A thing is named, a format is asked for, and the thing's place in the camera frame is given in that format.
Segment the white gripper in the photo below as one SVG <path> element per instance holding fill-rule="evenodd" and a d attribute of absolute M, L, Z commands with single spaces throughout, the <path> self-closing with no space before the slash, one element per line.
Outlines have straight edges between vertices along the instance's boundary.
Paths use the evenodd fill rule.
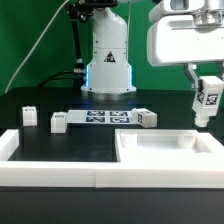
<path fill-rule="evenodd" d="M 203 82 L 193 63 L 218 63 L 224 80 L 224 0 L 161 0 L 149 13 L 147 58 L 153 66 L 184 64 L 191 89 Z"/>

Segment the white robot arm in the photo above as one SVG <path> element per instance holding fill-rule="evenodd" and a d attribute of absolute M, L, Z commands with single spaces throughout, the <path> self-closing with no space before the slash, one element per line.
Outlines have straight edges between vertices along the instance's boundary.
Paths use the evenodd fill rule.
<path fill-rule="evenodd" d="M 139 0 L 83 0 L 83 15 L 93 19 L 93 56 L 87 65 L 83 93 L 98 99 L 117 99 L 133 93 L 128 63 L 128 26 L 111 9 Z M 182 65 L 191 86 L 202 81 L 196 63 L 224 62 L 216 50 L 224 39 L 224 0 L 159 0 L 149 12 L 147 59 L 153 66 Z"/>

